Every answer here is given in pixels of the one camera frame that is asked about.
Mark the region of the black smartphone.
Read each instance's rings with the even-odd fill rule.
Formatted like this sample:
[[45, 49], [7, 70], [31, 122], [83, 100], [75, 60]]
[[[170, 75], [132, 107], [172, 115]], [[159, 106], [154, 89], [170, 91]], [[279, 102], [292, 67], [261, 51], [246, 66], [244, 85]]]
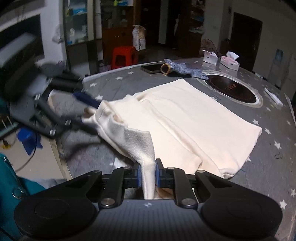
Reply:
[[163, 64], [164, 62], [149, 63], [149, 64], [142, 65], [140, 69], [149, 74], [161, 73], [161, 66]]

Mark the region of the red plastic stool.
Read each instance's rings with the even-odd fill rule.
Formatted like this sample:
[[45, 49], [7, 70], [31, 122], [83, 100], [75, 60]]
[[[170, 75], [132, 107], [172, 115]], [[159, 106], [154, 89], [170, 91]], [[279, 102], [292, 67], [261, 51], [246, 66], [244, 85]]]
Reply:
[[136, 48], [133, 46], [115, 47], [112, 52], [112, 69], [132, 66], [138, 63]]

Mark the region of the water dispenser with blue bottle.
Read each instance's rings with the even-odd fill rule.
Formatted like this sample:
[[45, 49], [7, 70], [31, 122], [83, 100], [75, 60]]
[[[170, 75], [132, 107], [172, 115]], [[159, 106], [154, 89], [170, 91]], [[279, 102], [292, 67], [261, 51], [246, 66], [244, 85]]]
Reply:
[[281, 89], [284, 75], [283, 51], [276, 49], [276, 53], [268, 75], [268, 81], [275, 87]]

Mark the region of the blue covered sofa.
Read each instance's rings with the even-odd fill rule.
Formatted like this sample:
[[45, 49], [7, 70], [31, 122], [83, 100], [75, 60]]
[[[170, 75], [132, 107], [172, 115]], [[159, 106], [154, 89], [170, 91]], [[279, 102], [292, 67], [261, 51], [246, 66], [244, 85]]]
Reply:
[[19, 240], [21, 234], [14, 220], [14, 210], [24, 198], [44, 191], [40, 184], [16, 175], [8, 158], [1, 154], [0, 174], [1, 240]]

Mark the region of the white paper bag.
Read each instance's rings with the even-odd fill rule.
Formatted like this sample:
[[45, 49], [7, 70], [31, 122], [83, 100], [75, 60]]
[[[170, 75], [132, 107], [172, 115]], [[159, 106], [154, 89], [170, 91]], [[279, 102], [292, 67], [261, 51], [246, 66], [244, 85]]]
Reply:
[[137, 51], [145, 50], [145, 28], [140, 25], [134, 25], [132, 30], [133, 46]]

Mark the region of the small pink tissue pack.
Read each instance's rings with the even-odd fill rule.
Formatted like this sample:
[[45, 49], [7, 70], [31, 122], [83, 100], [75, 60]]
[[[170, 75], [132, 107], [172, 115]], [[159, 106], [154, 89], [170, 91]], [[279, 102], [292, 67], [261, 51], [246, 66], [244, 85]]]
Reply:
[[207, 50], [203, 50], [203, 52], [204, 52], [204, 57], [203, 57], [204, 62], [212, 65], [217, 65], [218, 56], [214, 52], [209, 52]]

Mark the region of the cream sweatshirt garment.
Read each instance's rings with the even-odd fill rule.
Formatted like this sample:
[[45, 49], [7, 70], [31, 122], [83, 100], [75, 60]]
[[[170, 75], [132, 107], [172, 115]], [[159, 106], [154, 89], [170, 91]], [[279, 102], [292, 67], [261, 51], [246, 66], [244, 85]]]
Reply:
[[187, 174], [233, 177], [262, 129], [184, 79], [86, 108], [83, 122], [123, 156], [140, 164], [145, 199], [154, 199], [156, 159]]

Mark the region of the pink tissue box large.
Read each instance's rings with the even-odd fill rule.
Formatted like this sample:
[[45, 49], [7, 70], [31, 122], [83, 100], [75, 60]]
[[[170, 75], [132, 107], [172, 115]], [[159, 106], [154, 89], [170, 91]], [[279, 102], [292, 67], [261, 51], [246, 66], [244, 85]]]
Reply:
[[239, 58], [234, 52], [228, 51], [226, 56], [221, 56], [220, 63], [225, 67], [238, 71], [240, 64], [236, 61]]

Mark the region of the dark entrance door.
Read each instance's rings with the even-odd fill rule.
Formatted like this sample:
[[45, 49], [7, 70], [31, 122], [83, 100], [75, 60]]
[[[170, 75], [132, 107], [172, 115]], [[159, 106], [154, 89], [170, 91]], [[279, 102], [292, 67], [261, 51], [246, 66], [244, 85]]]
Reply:
[[241, 68], [253, 71], [263, 22], [240, 13], [233, 14], [230, 51], [237, 54]]

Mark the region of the round black induction cooktop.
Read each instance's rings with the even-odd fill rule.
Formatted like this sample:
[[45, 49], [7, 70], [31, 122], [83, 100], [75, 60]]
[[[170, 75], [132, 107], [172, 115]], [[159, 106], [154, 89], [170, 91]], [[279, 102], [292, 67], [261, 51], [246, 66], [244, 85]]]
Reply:
[[208, 76], [208, 79], [197, 78], [197, 80], [209, 89], [245, 106], [252, 108], [261, 108], [263, 106], [263, 97], [251, 85], [216, 70], [206, 70], [204, 73]]

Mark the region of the floor fan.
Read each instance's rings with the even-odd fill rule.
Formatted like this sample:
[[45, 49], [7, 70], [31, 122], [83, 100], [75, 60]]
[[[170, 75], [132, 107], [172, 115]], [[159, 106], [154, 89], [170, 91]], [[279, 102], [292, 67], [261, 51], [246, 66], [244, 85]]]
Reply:
[[218, 51], [214, 45], [214, 43], [210, 39], [203, 39], [201, 41], [200, 49], [199, 49], [199, 57], [204, 56], [204, 51], [213, 52], [218, 54]]

